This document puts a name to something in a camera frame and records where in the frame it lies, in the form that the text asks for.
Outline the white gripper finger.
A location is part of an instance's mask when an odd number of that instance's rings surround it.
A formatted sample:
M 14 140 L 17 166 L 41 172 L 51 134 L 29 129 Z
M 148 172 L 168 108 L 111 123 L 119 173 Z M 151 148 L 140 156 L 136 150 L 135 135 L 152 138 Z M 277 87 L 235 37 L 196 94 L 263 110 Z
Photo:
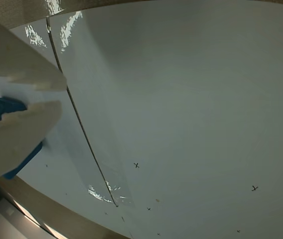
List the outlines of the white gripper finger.
M 60 101 L 28 105 L 0 120 L 0 176 L 17 168 L 47 136 L 62 115 Z
M 65 91 L 65 76 L 50 61 L 0 24 L 0 77 L 34 85 L 38 91 Z

